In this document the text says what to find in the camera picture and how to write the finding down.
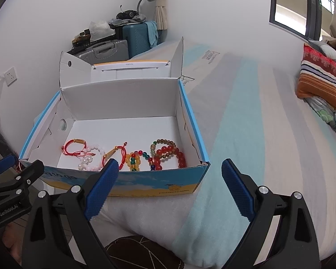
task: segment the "striped pillow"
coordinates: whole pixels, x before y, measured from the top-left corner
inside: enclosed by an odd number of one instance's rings
[[[296,95],[300,99],[318,96],[336,108],[336,62],[307,44]]]

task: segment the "white pearl bracelet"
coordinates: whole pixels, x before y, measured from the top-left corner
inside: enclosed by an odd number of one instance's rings
[[[86,149],[83,149],[83,152],[90,152],[93,150],[98,150],[99,153],[101,154],[101,158],[103,157],[104,154],[106,154],[105,150],[99,146],[99,145],[88,145]],[[87,170],[87,171],[101,171],[103,166],[102,166],[102,161],[99,161],[99,165],[96,167],[88,167],[89,163],[91,163],[93,160],[92,156],[88,156],[87,158],[83,157],[81,163],[78,165],[78,169],[80,171],[82,170]]]

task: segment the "metal screw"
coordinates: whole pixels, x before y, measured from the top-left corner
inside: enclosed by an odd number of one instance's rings
[[[71,188],[71,191],[73,193],[78,193],[78,192],[80,192],[80,190],[81,190],[81,187],[79,185],[75,185]]]
[[[295,192],[294,193],[294,197],[297,198],[297,199],[301,199],[302,198],[302,195],[300,192]]]
[[[39,198],[44,198],[45,195],[46,195],[46,191],[45,191],[45,190],[42,190],[42,191],[40,191],[40,192],[38,193],[37,196],[38,196]]]
[[[261,186],[261,187],[259,188],[259,191],[260,191],[260,193],[262,193],[262,194],[267,194],[267,193],[269,192],[269,189],[268,189],[267,187],[265,187],[265,186]]]

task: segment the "bracelet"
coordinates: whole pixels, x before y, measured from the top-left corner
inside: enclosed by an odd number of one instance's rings
[[[161,149],[155,151],[157,144],[168,144],[168,146],[162,146]],[[186,168],[187,164],[185,162],[185,156],[183,152],[179,151],[179,148],[176,147],[176,144],[173,141],[169,141],[167,139],[158,139],[151,144],[151,154],[154,157],[154,162],[152,162],[153,158],[149,157],[149,164],[151,165],[151,171],[161,170],[161,161],[162,159],[170,158],[172,155],[176,155],[178,158],[178,168]]]
[[[139,171],[139,165],[141,164],[141,159],[139,157],[138,151],[126,155],[126,163],[132,172]]]
[[[162,166],[160,165],[160,159],[158,157],[151,158],[146,152],[138,151],[140,155],[142,155],[149,163],[151,167],[151,171],[155,170],[163,170]]]
[[[73,153],[70,153],[67,151],[67,147],[72,144],[72,143],[81,143],[83,144],[83,149],[80,151],[76,151]],[[123,146],[115,146],[114,149],[112,149],[111,151],[109,151],[108,153],[105,152],[105,150],[100,147],[99,145],[87,145],[87,142],[83,139],[72,139],[70,141],[68,141],[63,147],[61,147],[62,149],[62,153],[66,156],[73,156],[73,157],[77,157],[77,158],[82,158],[81,163],[79,163],[78,165],[78,169],[79,170],[87,170],[87,171],[100,171],[102,170],[102,168],[105,165],[105,162],[107,160],[109,160],[112,155],[118,150],[121,149],[122,150],[122,162],[121,165],[119,166],[119,170],[122,169],[125,159],[126,159],[126,149],[125,146],[127,145],[127,142],[125,142],[123,144]],[[95,156],[95,153],[92,153],[93,150],[98,150],[99,153],[102,156],[102,162],[100,162],[100,164],[96,167],[87,167],[87,165],[89,165],[89,163],[92,162],[93,160],[93,156]]]
[[[83,149],[83,152],[90,152],[93,150],[98,150],[101,156],[104,156],[105,154],[105,150],[99,145],[88,145],[86,149],[85,148]],[[92,156],[88,156],[87,158],[83,156],[81,163],[78,165],[78,169],[87,171],[101,171],[103,168],[103,165],[101,163],[95,167],[86,167],[86,165],[89,165],[89,163],[91,163],[92,160],[93,160]]]
[[[102,157],[102,168],[104,167],[105,165],[105,161],[106,160],[109,160],[109,158],[112,157],[112,155],[118,151],[118,149],[121,150],[121,154],[122,154],[122,161],[121,161],[121,164],[120,166],[118,167],[119,170],[122,170],[123,168],[123,165],[126,161],[126,155],[127,155],[127,152],[126,152],[126,148],[125,146],[127,145],[127,142],[125,142],[123,145],[116,145],[114,149],[110,150],[107,154],[104,154],[103,157]]]

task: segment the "colorful bead bracelet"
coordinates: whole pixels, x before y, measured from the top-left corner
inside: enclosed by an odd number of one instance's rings
[[[134,153],[127,154],[126,163],[132,172],[139,171],[139,165],[141,164],[139,152],[135,151]]]
[[[153,158],[151,158],[147,152],[136,151],[135,153],[138,153],[138,155],[144,157],[148,161],[149,166],[151,167],[151,171],[163,169],[162,166],[160,165],[160,160],[153,160]]]

